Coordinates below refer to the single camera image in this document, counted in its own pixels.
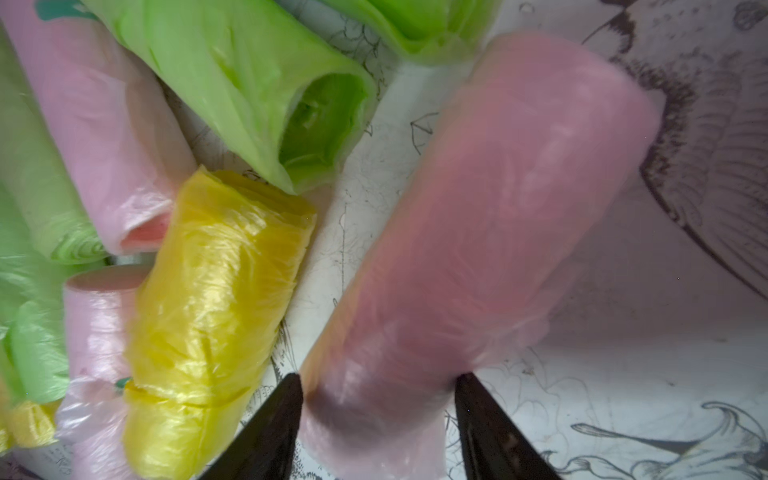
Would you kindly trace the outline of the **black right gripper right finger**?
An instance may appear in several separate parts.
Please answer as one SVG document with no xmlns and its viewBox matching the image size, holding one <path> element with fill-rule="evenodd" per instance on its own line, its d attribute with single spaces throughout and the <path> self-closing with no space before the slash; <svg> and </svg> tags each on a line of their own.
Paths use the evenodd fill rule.
<svg viewBox="0 0 768 480">
<path fill-rule="evenodd" d="M 560 479 L 474 374 L 457 379 L 455 407 L 467 479 Z"/>
</svg>

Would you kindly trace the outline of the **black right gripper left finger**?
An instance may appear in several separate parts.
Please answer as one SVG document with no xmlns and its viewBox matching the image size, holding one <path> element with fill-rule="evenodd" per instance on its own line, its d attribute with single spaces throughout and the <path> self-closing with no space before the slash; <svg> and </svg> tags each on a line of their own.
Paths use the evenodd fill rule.
<svg viewBox="0 0 768 480">
<path fill-rule="evenodd" d="M 300 376 L 291 373 L 200 479 L 288 479 L 294 463 L 302 405 Z"/>
</svg>

